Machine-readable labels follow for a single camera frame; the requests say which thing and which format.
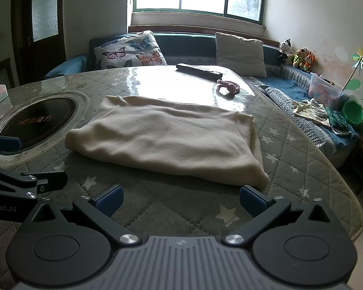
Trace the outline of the black white plush toy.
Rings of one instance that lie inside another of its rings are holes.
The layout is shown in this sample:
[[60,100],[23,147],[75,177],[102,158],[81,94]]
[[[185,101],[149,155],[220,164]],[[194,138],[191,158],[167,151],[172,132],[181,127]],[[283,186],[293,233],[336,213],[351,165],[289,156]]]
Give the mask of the black white plush toy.
[[292,65],[294,60],[294,53],[291,49],[291,39],[285,39],[279,46],[279,58],[278,60],[282,64]]

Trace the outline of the orange tiger plush toy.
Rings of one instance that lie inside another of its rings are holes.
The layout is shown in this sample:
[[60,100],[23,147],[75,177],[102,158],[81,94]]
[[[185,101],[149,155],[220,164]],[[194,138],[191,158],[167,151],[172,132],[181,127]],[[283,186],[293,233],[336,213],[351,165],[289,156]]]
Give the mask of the orange tiger plush toy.
[[311,67],[313,65],[314,60],[315,60],[315,54],[312,53],[312,51],[310,51],[309,54],[306,56],[306,58],[304,58],[302,70],[305,71],[306,73],[309,73],[311,71]]

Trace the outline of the blue sectional sofa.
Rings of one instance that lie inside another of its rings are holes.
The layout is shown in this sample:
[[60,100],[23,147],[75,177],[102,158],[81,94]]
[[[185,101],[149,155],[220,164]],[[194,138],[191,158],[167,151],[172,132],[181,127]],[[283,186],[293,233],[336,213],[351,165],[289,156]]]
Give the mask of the blue sectional sofa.
[[283,48],[258,39],[217,33],[153,33],[150,30],[90,40],[89,51],[63,62],[46,78],[118,67],[144,65],[212,66],[214,75],[226,67],[253,84],[286,113],[335,164],[356,146],[359,134],[343,116],[348,95]]

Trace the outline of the round black induction cooktop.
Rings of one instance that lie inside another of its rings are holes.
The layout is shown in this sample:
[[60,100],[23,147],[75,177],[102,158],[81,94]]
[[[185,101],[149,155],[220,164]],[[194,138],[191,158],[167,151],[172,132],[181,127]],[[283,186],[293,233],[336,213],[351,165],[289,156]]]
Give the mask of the round black induction cooktop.
[[49,139],[76,113],[76,102],[70,98],[49,98],[36,102],[14,115],[0,130],[1,136],[19,138],[21,147],[0,154],[18,154]]

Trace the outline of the green plastic bucket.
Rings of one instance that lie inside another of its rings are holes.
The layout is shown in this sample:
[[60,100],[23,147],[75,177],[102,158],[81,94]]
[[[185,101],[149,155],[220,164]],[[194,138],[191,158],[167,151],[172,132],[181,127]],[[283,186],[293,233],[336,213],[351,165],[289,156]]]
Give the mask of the green plastic bucket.
[[349,100],[344,103],[342,115],[346,122],[352,126],[360,126],[363,124],[363,107],[354,100]]

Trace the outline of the black remote control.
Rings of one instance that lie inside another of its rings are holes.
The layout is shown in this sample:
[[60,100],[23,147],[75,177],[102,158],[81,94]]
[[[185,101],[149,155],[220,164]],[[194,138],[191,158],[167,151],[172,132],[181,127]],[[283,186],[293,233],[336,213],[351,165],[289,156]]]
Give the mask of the black remote control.
[[223,77],[223,74],[217,71],[212,71],[203,67],[198,67],[189,64],[177,64],[176,69],[179,72],[186,73],[188,75],[194,75],[207,80],[217,81]]

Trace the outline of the colourful paper pinwheel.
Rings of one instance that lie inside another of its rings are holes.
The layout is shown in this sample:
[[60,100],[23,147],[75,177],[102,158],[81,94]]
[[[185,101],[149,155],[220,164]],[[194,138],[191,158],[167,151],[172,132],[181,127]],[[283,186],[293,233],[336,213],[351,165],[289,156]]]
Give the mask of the colourful paper pinwheel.
[[361,72],[363,71],[363,49],[358,48],[357,52],[351,55],[352,60],[354,60],[354,65],[352,66],[352,72],[346,81],[343,91],[346,90],[357,90],[361,86]]

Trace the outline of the grey plain pillow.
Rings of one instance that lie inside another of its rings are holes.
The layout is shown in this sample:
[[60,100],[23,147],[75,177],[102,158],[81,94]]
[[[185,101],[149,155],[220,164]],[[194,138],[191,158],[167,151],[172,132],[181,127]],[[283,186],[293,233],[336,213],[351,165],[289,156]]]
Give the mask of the grey plain pillow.
[[263,42],[216,32],[216,64],[240,76],[267,77]]

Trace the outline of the butterfly print pillow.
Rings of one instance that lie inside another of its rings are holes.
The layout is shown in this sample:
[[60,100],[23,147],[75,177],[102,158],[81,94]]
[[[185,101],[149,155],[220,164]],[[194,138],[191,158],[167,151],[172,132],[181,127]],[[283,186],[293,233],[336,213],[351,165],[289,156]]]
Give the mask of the butterfly print pillow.
[[108,41],[94,49],[96,69],[167,65],[152,31]]

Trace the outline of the pale patterned clothing on sofa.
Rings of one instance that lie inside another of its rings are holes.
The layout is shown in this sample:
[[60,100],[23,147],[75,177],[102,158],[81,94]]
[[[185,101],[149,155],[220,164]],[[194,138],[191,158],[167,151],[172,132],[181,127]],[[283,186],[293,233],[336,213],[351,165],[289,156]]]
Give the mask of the pale patterned clothing on sofa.
[[317,103],[313,98],[299,102],[292,100],[292,111],[296,116],[308,119],[318,125],[331,126],[325,107]]

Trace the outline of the cream beige garment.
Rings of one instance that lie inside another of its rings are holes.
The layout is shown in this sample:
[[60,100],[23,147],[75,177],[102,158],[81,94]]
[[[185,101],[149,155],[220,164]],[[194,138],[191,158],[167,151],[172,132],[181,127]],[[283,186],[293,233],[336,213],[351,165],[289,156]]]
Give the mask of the cream beige garment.
[[269,184],[254,117],[142,96],[106,96],[66,148],[102,162],[227,185]]

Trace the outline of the dark green clothing on sofa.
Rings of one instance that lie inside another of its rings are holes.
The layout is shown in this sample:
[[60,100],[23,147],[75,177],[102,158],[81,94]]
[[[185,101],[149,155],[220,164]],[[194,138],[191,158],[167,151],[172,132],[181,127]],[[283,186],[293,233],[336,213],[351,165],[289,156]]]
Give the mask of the dark green clothing on sofa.
[[356,140],[358,138],[358,133],[354,130],[353,126],[348,124],[341,112],[335,111],[329,107],[325,110],[330,127],[337,136],[347,136],[352,140]]

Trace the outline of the dark wooden cabinet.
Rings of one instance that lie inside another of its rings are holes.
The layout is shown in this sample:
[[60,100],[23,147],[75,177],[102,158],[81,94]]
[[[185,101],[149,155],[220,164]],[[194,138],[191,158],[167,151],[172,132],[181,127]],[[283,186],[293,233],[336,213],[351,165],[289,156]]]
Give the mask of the dark wooden cabinet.
[[10,58],[6,58],[0,62],[0,84],[6,85],[7,89],[15,88],[19,85],[16,79]]

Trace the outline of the clear plastic storage box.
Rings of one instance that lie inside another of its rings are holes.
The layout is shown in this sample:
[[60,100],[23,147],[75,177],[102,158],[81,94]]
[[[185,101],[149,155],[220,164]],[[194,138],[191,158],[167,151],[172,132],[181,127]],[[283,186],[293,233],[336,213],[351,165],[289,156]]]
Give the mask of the clear plastic storage box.
[[316,73],[311,73],[308,96],[324,107],[332,107],[343,95],[342,91],[322,79]]

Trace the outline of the dark wooden door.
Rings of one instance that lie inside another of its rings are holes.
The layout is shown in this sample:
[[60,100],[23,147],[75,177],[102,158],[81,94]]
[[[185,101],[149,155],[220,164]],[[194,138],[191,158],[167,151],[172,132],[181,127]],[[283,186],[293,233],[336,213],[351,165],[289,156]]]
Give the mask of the dark wooden door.
[[66,60],[63,0],[11,0],[11,29],[20,85],[43,80]]

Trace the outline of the yellow green plush toy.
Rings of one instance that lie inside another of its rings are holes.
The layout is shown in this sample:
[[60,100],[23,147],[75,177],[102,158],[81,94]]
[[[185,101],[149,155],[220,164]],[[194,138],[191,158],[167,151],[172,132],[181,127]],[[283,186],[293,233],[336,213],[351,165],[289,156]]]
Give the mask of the yellow green plush toy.
[[298,69],[302,69],[305,64],[305,59],[309,55],[310,51],[306,47],[298,49],[293,55],[292,66]]

